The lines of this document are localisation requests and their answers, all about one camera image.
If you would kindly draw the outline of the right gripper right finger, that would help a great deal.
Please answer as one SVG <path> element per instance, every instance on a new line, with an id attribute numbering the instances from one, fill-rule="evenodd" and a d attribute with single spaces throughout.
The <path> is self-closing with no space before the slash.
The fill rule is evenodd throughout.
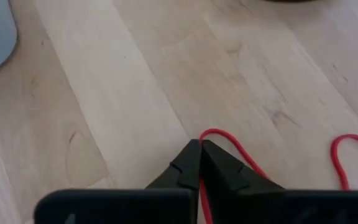
<path id="1" fill-rule="evenodd" d="M 204 140 L 202 145 L 202 178 L 213 224 L 273 224 L 267 194 L 283 187 L 214 142 Z"/>

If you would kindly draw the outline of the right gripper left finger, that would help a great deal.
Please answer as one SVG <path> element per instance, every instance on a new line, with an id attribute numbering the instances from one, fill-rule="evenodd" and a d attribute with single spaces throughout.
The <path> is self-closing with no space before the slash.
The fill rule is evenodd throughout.
<path id="1" fill-rule="evenodd" d="M 147 189 L 184 188 L 199 189 L 202 146 L 192 139 L 171 161 L 169 166 L 148 186 Z"/>

